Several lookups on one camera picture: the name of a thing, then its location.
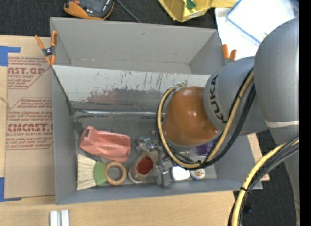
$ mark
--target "orange device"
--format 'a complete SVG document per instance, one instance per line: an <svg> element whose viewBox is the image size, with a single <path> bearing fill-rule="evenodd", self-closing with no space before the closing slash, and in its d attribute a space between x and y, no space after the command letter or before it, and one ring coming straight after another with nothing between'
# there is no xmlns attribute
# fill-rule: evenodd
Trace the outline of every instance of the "orange device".
<svg viewBox="0 0 311 226"><path fill-rule="evenodd" d="M113 9L113 0L66 0L66 13L79 18L105 20Z"/></svg>

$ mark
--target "blue tape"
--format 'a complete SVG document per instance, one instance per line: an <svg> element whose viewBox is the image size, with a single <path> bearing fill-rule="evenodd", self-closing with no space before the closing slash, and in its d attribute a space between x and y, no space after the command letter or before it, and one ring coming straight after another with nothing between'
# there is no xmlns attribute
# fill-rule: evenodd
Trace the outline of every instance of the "blue tape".
<svg viewBox="0 0 311 226"><path fill-rule="evenodd" d="M20 198L4 199L4 177L0 177L0 202L17 201L17 200L20 200Z"/></svg>
<svg viewBox="0 0 311 226"><path fill-rule="evenodd" d="M20 53L20 47L0 46L0 66L8 66L8 53Z"/></svg>

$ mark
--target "yellow cable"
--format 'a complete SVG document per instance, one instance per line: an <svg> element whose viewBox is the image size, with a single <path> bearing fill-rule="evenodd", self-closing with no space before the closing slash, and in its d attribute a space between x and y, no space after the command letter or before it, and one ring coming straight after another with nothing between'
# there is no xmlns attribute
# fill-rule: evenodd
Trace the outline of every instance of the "yellow cable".
<svg viewBox="0 0 311 226"><path fill-rule="evenodd" d="M299 140L295 141L292 146L296 145L299 143ZM239 222L239 215L240 215L240 209L241 209L241 205L243 202L243 199L246 195L246 191L249 188L249 185L251 184L253 177L255 176L255 174L257 173L257 171L276 153L278 152L282 147L284 147L285 144L282 144L278 147L276 147L275 149L271 150L270 152L268 152L265 156L263 156L257 163L256 165L254 165L254 167L252 168L252 170L249 172L249 174L247 175L242 188L240 189L239 195L236 199L234 208L233 208L233 212L232 212L232 220L231 220L231 226L238 226L238 222Z"/></svg>
<svg viewBox="0 0 311 226"><path fill-rule="evenodd" d="M157 125L158 125L158 129L159 129L159 134L160 134L160 137L161 137L161 141L163 143L163 146L166 150L166 152L168 153L168 155L172 158L172 160L182 166L182 167L185 167L185 168L197 168L200 166L200 163L195 163L195 164L186 164L186 163L183 163L181 162L180 160L178 160L174 154L170 151L167 143L166 143L166 140L165 140L165 137L164 137L164 134L163 134L163 129L162 129L162 123L161 123L161 115L162 115L162 108L164 106L164 101L165 99L169 96L170 93L172 93L175 89L179 88L179 87L182 87L182 86L186 86L187 84L179 84L179 85L176 85L170 89L168 89L165 94L163 95L161 101L160 101L160 105L159 105L159 109L158 109L158 113L157 113Z"/></svg>
<svg viewBox="0 0 311 226"><path fill-rule="evenodd" d="M234 103L234 106L233 106L233 109L232 109L232 112L230 114L230 117L228 119L228 122L226 124L226 127L216 145L216 147L214 148L214 150L210 153L209 155L209 158L208 158L208 161L217 153L217 151L219 150L219 148L221 147L222 143L224 142L224 139L229 131L229 128L232 124L232 121L233 121L233 118L237 112L237 109L238 109L238 106L241 102L241 99L243 97L243 95L245 94L248 86L250 85L250 83L253 81L253 78L254 78L254 74L253 72L250 74L250 76L247 78L245 84L243 85L239 95L238 95L238 98L236 100L236 102ZM200 163L194 163L194 164L187 164L187 163L184 163L180 160L178 160L174 154L170 151L167 143L166 143L166 140L165 140L165 137L164 137L164 134L163 134L163 129L162 129L162 123L161 123L161 115L162 115L162 109L163 109L163 106L164 106L164 102L165 102L165 99L169 96L170 93L172 93L175 89L179 88L179 87L182 87L182 86L186 86L187 84L180 84L180 85L177 85L177 86L174 86L170 89L168 89L165 94L163 95L161 101L160 101L160 105L159 105L159 109L158 109L158 114L157 114L157 125L158 125L158 129L159 129L159 134L160 134L160 137L161 137L161 141L163 143L163 146L166 150L166 152L168 153L168 155L171 157L171 159L178 165L184 167L184 168L199 168L200 167Z"/></svg>
<svg viewBox="0 0 311 226"><path fill-rule="evenodd" d="M252 72L252 73L250 74L250 76L248 77L248 79L246 80L246 82L245 82L243 88L241 89L241 91L240 91L240 93L239 93L239 96L238 96L236 102L234 103L234 106L233 106L233 108L232 108L232 112L231 112L231 114L230 114L230 116L229 116L229 119L228 119L228 122L227 122L227 124L226 124L226 126L225 126L225 129L224 129L222 135L220 136L220 139L219 139L219 141L218 141L216 147L215 147L214 150L210 153L210 155L209 155L207 161L210 161L210 160L214 157L214 155L217 153L217 151L218 151L219 148L221 147L222 143L224 142L224 139L225 139L225 137L227 136L227 133L228 133L228 131L229 131L229 129L230 129L230 126L231 126L231 124L232 124L232 122L233 122L233 119L234 119L234 117L235 117L235 115L236 115L236 113L237 113L238 106L240 105L241 99L242 99L243 95L245 94L245 92L246 92L248 86L249 86L250 83L253 81L253 79L254 79L254 73Z"/></svg>

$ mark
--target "brush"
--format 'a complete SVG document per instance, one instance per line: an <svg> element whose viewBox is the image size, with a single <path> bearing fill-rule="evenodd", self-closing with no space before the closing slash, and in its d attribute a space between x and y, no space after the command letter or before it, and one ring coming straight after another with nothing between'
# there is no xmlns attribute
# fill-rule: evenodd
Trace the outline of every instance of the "brush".
<svg viewBox="0 0 311 226"><path fill-rule="evenodd" d="M100 186L107 182L105 167L106 165L100 161L78 154L77 190Z"/></svg>

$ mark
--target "kuka logo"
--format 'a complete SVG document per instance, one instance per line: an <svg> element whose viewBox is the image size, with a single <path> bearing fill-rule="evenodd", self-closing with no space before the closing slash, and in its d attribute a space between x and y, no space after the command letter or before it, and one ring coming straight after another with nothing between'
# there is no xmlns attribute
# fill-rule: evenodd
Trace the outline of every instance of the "kuka logo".
<svg viewBox="0 0 311 226"><path fill-rule="evenodd" d="M217 100L216 100L216 95L215 95L215 90L216 90L216 79L217 79L218 75L216 75L213 79L212 79L212 82L211 82L211 87L209 89L209 92L211 94L211 96L209 97L210 98L210 103L211 105L214 107L214 113L216 115L216 117L218 119L221 120L222 124L226 124L227 121L224 120L224 116L222 115L222 113L220 112L219 110L219 106L217 104Z"/></svg>

